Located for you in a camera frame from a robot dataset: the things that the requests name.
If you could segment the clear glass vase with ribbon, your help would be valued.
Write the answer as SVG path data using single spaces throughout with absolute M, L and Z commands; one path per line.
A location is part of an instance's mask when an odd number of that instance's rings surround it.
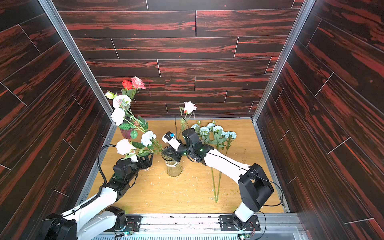
M 170 177 L 177 177 L 182 173 L 181 156 L 171 146 L 164 148 L 162 158 L 166 161 L 167 174 Z

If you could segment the blue purple glass vase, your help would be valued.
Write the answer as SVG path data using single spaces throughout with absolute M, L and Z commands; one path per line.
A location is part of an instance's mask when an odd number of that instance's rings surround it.
M 125 139 L 135 139 L 138 136 L 136 127 L 131 122 L 124 121 L 119 125 L 119 129 Z

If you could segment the small light blue flower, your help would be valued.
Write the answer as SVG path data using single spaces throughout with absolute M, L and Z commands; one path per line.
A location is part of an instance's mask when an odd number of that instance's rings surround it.
M 231 143 L 236 139 L 237 134 L 235 132 L 223 132 L 222 134 L 223 142 L 221 143 L 222 147 L 219 145 L 219 149 L 222 150 L 222 153 L 227 156 L 229 148 L 231 147 Z M 221 185 L 221 177 L 222 173 L 219 173 L 219 185 L 218 185 L 218 191 L 216 194 L 216 203 L 219 200 L 219 192 L 220 192 L 220 185 Z

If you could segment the light blue flower bunch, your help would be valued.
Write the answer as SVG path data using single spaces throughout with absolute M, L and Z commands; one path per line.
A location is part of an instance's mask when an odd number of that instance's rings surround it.
M 149 130 L 149 123 L 140 116 L 135 116 L 131 110 L 132 100 L 137 89 L 123 89 L 121 95 L 106 92 L 107 99 L 112 100 L 114 111 L 112 121 L 123 131 L 124 140 L 117 143 L 118 154 L 125 159 L 134 156 L 144 157 L 149 154 L 160 155 L 163 147 L 159 144 L 157 136 Z

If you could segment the white flower stem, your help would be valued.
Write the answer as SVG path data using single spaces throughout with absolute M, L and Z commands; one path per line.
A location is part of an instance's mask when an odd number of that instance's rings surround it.
M 202 125 L 200 120 L 196 124 L 192 125 L 192 128 L 198 133 L 198 136 L 204 144 L 215 145 L 216 149 L 219 150 L 219 137 L 215 137 L 215 134 L 220 135 L 223 132 L 223 128 L 219 125 L 216 125 L 216 121 L 213 120 L 211 123 L 208 123 L 206 126 Z M 214 170 L 211 168 L 213 188 L 214 188 L 214 199 L 217 203 L 219 201 L 219 193 L 221 186 L 222 172 L 219 172 L 218 186 L 215 184 L 215 175 Z

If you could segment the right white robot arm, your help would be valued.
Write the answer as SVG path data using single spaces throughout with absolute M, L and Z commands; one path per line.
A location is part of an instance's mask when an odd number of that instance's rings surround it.
M 185 144 L 181 144 L 171 132 L 162 137 L 163 142 L 173 148 L 170 156 L 176 161 L 181 156 L 187 156 L 191 161 L 217 169 L 238 183 L 242 202 L 233 213 L 233 222 L 239 230 L 244 229 L 249 219 L 274 192 L 263 168 L 258 164 L 242 164 L 223 155 L 214 147 L 203 144 L 194 129 L 187 129 L 182 135 Z

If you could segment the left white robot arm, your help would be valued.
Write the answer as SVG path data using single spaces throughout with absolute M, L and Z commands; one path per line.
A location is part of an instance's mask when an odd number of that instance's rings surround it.
M 118 160 L 114 175 L 102 184 L 91 199 L 60 215 L 51 214 L 42 220 L 37 240 L 91 240 L 104 231 L 133 231 L 138 221 L 126 218 L 124 210 L 113 206 L 131 188 L 140 170 L 153 164 L 153 154 L 136 162 Z

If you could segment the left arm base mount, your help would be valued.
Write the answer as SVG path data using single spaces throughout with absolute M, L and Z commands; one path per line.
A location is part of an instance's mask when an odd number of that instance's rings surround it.
M 112 228 L 106 232 L 138 232 L 140 230 L 142 216 L 126 215 L 125 210 L 115 206 L 110 206 L 105 209 L 105 212 L 112 212 L 117 217 Z

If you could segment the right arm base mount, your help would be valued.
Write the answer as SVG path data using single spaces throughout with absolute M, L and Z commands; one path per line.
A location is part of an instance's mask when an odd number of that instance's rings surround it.
M 252 215 L 246 222 L 242 222 L 235 214 L 220 215 L 218 219 L 221 231 L 260 231 L 261 226 L 257 216 Z

